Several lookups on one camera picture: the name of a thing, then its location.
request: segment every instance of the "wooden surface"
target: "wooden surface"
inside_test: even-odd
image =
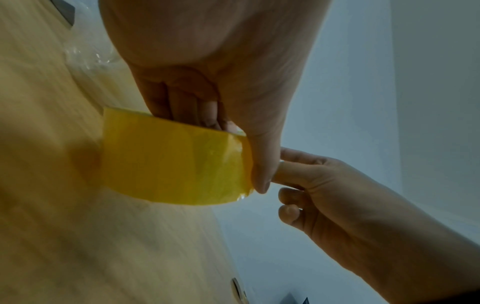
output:
[[[209,207],[99,186],[102,116],[68,34],[48,0],[0,0],[0,302],[237,303]]]

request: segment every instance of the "yellow tape roll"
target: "yellow tape roll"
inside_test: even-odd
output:
[[[106,108],[102,178],[120,193],[154,202],[209,205],[252,190],[247,138],[149,114]]]

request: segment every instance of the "hand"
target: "hand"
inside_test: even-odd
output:
[[[480,287],[480,249],[403,197],[332,158],[282,149],[280,219],[386,300],[417,303]]]
[[[265,193],[287,109],[330,0],[100,0],[107,32],[151,112],[242,128]]]

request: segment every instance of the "adhesive tape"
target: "adhesive tape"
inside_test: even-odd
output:
[[[248,196],[247,138],[149,114],[105,108],[102,178],[120,193],[153,202],[222,204]]]

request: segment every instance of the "roll of packing tape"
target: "roll of packing tape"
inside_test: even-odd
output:
[[[102,178],[120,193],[153,202],[222,204],[253,191],[251,169],[245,136],[104,111]]]

